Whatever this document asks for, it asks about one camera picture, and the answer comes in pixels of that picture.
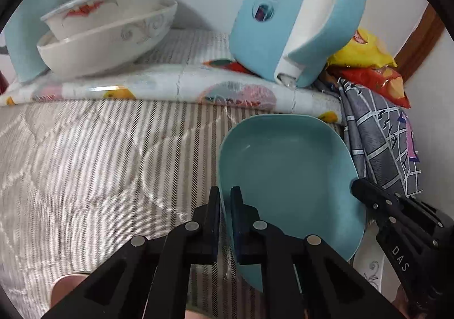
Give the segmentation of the person's right hand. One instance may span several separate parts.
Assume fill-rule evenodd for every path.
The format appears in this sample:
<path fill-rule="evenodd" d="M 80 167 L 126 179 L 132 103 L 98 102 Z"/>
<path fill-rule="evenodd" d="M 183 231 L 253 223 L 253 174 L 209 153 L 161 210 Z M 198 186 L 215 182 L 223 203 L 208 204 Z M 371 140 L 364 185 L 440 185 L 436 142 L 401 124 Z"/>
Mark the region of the person's right hand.
<path fill-rule="evenodd" d="M 60 300 L 62 300 L 67 294 L 73 291 L 77 286 L 84 281 L 90 273 L 88 272 L 77 272 L 71 273 L 58 278 L 51 290 L 50 294 L 50 305 L 49 307 L 54 307 Z"/>

